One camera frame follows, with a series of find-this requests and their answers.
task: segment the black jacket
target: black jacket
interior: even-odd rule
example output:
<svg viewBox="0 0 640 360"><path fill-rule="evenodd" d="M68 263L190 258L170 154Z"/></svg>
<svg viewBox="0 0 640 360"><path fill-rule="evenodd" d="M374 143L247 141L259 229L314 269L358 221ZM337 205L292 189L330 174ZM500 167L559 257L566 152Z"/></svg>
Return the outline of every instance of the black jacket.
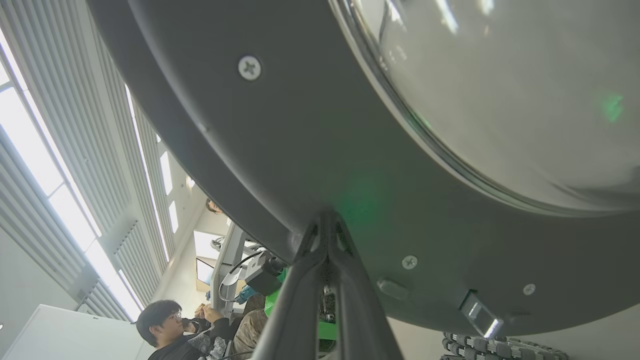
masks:
<svg viewBox="0 0 640 360"><path fill-rule="evenodd" d="M201 356L209 355L216 343L216 338L221 338L225 343L233 340L240 319L229 323L228 318L216 320L211 330L200 334L184 335L173 343L156 350L149 360L198 360Z"/></svg>

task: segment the blue object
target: blue object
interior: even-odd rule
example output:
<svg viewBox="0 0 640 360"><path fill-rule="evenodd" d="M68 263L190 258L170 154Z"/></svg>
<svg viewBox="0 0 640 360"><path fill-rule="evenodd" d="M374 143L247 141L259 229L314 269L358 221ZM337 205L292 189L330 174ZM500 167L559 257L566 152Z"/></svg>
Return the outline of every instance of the blue object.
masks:
<svg viewBox="0 0 640 360"><path fill-rule="evenodd" d="M251 286L245 285L244 288L242 288L242 291L240 291L240 293L234 300L236 300L238 304L244 304L247 300L249 300L250 297L254 296L255 294L257 294L257 292Z"/></svg>

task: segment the black metal stand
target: black metal stand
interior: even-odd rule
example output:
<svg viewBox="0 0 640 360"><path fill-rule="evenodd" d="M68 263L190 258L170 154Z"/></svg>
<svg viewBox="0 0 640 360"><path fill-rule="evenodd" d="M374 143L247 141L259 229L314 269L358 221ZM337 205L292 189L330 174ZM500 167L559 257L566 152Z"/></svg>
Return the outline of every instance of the black metal stand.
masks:
<svg viewBox="0 0 640 360"><path fill-rule="evenodd" d="M402 359L340 215L321 213L300 241L278 302L252 359L316 359L320 292L336 293L338 344L333 359Z"/></svg>

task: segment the louvered ceiling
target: louvered ceiling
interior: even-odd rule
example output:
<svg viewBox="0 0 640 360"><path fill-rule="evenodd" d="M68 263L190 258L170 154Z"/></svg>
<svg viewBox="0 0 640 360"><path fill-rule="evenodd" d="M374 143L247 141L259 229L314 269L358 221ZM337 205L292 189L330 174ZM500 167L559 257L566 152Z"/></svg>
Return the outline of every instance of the louvered ceiling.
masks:
<svg viewBox="0 0 640 360"><path fill-rule="evenodd" d="M163 245L131 120L125 84L82 0L0 0L0 26L44 123L102 233L100 244L141 302L166 269ZM156 134L134 106L169 256L193 229L173 234ZM29 171L0 134L0 226L90 313L126 319L67 230L35 192ZM179 199L197 215L201 199Z"/></svg>
<svg viewBox="0 0 640 360"><path fill-rule="evenodd" d="M23 164L14 162L16 155L0 127L0 227L60 286L69 290L85 263L69 241L66 229L48 211L49 202L29 185L35 180L30 179L25 168L20 168Z"/></svg>

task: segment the cable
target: cable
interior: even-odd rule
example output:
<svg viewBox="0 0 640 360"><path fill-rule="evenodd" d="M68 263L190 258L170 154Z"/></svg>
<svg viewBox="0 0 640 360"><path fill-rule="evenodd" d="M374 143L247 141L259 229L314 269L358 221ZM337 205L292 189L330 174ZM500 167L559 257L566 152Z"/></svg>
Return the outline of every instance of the cable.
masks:
<svg viewBox="0 0 640 360"><path fill-rule="evenodd" d="M245 352L239 352L237 354L233 354L233 355L229 355L229 356L225 356L225 357L221 357L218 360L225 360L225 359L230 359L234 356L238 356L238 355L246 355L246 354L251 354L253 351L245 351Z"/></svg>
<svg viewBox="0 0 640 360"><path fill-rule="evenodd" d="M240 267L240 265L244 264L244 262L245 262L245 261L247 261L247 260L249 260L249 259L251 259L251 258L255 258L256 256L258 256L258 255L262 254L263 252L264 252L264 251L256 252L255 254L249 255L249 256L247 256L246 258L242 259L242 261L240 261L238 264L236 264L236 265L233 267L233 269L231 269L231 271L230 271L229 273L230 273L230 274L232 274L232 273L233 273L237 268L239 268L239 267ZM220 293L220 289L222 289L222 285L223 285L223 283L222 283L222 282L220 282L220 286L218 286L218 297L220 298L220 300L222 300L222 301L226 301L226 302L235 302L235 301L236 301L235 299L233 299L233 300L229 300L229 299L226 299L226 298L222 297L222 294Z"/></svg>

